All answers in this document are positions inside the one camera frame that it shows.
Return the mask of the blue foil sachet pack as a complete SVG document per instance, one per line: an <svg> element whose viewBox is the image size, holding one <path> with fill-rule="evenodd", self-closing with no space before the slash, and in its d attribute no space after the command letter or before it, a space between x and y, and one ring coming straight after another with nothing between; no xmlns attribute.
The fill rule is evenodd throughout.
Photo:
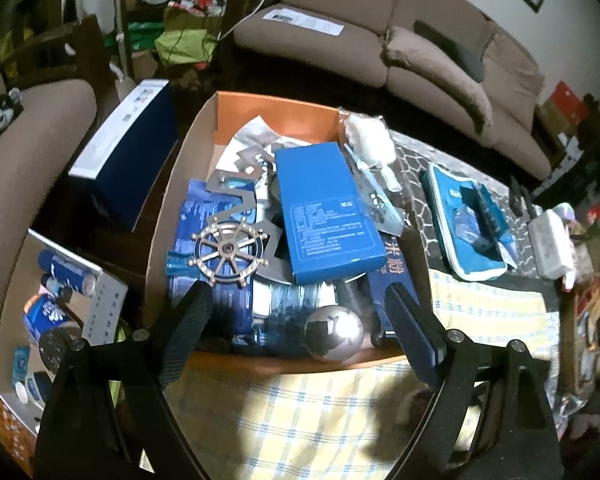
<svg viewBox="0 0 600 480"><path fill-rule="evenodd" d="M209 191L203 180L188 182L164 272L174 301L196 281L210 285L223 337L245 344L253 329L253 275L263 257L264 240L251 227L256 212L242 210L236 191L253 198L254 185L234 182L226 194Z"/></svg>

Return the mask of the blue mesh pouch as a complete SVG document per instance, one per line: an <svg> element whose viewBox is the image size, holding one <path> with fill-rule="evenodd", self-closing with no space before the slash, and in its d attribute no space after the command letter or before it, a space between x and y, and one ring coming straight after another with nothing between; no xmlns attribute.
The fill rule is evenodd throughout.
<svg viewBox="0 0 600 480"><path fill-rule="evenodd" d="M482 185L471 191L451 176L438 177L434 166L429 169L441 243L453 272L464 281L484 282L516 268L515 240L489 191Z"/></svg>

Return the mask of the brown sofa cushion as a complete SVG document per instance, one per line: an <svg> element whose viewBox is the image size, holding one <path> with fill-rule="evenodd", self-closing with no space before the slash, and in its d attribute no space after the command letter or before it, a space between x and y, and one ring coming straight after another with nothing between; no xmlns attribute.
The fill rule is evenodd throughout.
<svg viewBox="0 0 600 480"><path fill-rule="evenodd" d="M386 36L387 90L468 136L494 124L492 104L474 81L432 41L399 26Z"/></svg>

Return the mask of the navy skin care box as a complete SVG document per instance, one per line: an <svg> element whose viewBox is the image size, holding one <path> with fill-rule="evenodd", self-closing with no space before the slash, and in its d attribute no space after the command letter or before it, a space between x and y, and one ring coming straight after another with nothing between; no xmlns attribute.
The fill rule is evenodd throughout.
<svg viewBox="0 0 600 480"><path fill-rule="evenodd" d="M375 348L386 348L391 346L396 339L396 333L386 312L386 289L394 283L399 283L406 288L416 302L418 302L418 296L398 239L384 233L381 233L380 237L386 251L386 262L381 268L366 274L364 290L374 312L370 342Z"/></svg>

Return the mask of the orange cardboard box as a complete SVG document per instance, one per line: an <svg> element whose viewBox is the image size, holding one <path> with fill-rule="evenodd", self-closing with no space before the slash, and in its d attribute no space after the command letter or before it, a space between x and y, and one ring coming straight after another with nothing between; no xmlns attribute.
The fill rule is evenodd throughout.
<svg viewBox="0 0 600 480"><path fill-rule="evenodd" d="M166 253L175 240L176 214L185 200L188 181L207 179L232 136L253 118L262 117L281 136L316 143L338 139L338 115L338 110L333 107L276 96L219 91L208 99L186 133L163 194L147 263L145 324L155 322L158 313L169 302L169 282L164 265ZM357 354L341 364L327 364L311 358L285 360L195 351L186 366L192 370L272 376L355 370L405 361L401 348L376 349L365 341Z"/></svg>

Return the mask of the grey hexagon pattern mat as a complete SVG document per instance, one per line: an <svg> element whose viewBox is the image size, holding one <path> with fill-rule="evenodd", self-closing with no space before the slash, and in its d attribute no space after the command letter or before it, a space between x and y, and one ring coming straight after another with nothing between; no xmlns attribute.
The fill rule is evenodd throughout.
<svg viewBox="0 0 600 480"><path fill-rule="evenodd" d="M471 191L475 185L484 186L489 191L494 203L500 207L506 217L510 234L515 240L518 257L516 268L509 266L506 274L534 280L541 278L536 270L534 252L528 233L527 224L531 218L524 205L521 205L520 216L517 216L510 208L507 185L470 166L467 162L403 133L391 130L390 136L402 168L400 179L407 183L412 191L413 209L430 268L453 273L441 243L442 235L439 229L438 214L434 212L436 193L432 190L434 178L430 177L431 170L429 169L430 166L434 166L438 177L441 177L442 174L451 176Z"/></svg>

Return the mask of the brown sofa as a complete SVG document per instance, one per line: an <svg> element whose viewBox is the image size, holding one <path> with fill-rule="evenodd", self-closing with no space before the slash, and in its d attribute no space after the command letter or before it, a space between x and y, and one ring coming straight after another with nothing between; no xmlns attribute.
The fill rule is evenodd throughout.
<svg viewBox="0 0 600 480"><path fill-rule="evenodd" d="M532 177L550 175L532 136L544 84L538 63L466 0L282 0L238 25L234 38L384 89Z"/></svg>

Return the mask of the shiny steel ball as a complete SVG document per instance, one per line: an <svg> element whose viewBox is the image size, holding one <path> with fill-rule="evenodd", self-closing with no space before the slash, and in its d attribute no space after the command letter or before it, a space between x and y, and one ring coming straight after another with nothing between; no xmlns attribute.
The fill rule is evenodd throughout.
<svg viewBox="0 0 600 480"><path fill-rule="evenodd" d="M343 306L315 310L303 327L303 342L312 358L327 363L350 360L362 347L364 326L360 317Z"/></svg>

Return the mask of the white open box with toiletries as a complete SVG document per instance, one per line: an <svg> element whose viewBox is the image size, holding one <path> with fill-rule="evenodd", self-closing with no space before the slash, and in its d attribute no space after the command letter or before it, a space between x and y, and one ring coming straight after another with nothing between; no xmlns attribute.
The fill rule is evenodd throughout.
<svg viewBox="0 0 600 480"><path fill-rule="evenodd" d="M114 342L127 292L100 266L27 232L0 323L0 399L30 434L68 345Z"/></svg>

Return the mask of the white tissue box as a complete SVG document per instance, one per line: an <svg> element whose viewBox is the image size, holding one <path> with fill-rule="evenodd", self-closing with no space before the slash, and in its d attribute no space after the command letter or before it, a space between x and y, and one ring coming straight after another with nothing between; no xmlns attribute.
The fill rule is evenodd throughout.
<svg viewBox="0 0 600 480"><path fill-rule="evenodd" d="M555 211L546 210L531 220L528 232L541 278L554 281L574 270L569 233Z"/></svg>

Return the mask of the long navy white box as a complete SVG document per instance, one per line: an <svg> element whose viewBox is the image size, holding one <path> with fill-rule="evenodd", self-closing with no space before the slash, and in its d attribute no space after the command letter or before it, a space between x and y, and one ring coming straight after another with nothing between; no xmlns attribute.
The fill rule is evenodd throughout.
<svg viewBox="0 0 600 480"><path fill-rule="evenodd" d="M176 140L169 81L145 79L104 120L68 175L96 210L132 231Z"/></svg>

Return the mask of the green plastic bag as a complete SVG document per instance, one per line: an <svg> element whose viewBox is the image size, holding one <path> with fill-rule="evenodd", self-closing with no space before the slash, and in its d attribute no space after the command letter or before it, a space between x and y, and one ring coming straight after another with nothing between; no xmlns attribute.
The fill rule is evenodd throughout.
<svg viewBox="0 0 600 480"><path fill-rule="evenodd" d="M166 30L155 40L165 66L208 63L215 47L215 39L205 29Z"/></svg>

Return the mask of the yellow plaid tablecloth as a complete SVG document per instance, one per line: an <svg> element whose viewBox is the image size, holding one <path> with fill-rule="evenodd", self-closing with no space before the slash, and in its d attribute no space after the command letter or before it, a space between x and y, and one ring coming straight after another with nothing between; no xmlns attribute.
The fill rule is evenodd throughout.
<svg viewBox="0 0 600 480"><path fill-rule="evenodd" d="M559 315L536 292L429 273L447 328L502 346L521 339L558 367ZM213 479L382 479L431 393L406 360L341 372L248 376L186 370L166 400Z"/></svg>

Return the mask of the white cotton pads bag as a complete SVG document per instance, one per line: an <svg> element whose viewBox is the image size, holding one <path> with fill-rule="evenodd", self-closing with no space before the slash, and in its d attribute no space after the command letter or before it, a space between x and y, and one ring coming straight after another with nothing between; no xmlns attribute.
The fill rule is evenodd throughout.
<svg viewBox="0 0 600 480"><path fill-rule="evenodd" d="M340 112L339 121L358 170L377 169L389 192L401 192L402 185L392 169L398 156L385 121L352 112Z"/></svg>

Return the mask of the blue rectangular product box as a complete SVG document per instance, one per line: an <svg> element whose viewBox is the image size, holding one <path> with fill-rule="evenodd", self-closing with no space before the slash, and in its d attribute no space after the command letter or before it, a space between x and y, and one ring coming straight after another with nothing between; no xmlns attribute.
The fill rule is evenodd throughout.
<svg viewBox="0 0 600 480"><path fill-rule="evenodd" d="M386 250L335 142L275 153L294 282L309 285L380 269Z"/></svg>

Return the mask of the brass ship wheel ornament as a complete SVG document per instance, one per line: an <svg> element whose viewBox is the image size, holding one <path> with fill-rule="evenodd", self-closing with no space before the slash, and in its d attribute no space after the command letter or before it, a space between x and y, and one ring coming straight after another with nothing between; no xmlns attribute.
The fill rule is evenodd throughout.
<svg viewBox="0 0 600 480"><path fill-rule="evenodd" d="M212 217L208 226L192 235L192 240L193 255L186 258L186 266L197 269L210 286L244 288L261 266L268 265L264 255L268 234L245 217L239 221Z"/></svg>

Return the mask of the white paper sheet on sofa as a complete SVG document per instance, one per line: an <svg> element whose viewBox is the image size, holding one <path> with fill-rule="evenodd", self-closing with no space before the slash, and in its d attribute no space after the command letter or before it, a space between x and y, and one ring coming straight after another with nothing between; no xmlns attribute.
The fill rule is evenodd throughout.
<svg viewBox="0 0 600 480"><path fill-rule="evenodd" d="M333 37L338 37L344 29L344 26L341 24L323 20L322 18L316 18L315 16L287 8L273 9L268 11L263 19L265 21L287 24L306 30L313 30L314 32L320 32L321 34Z"/></svg>

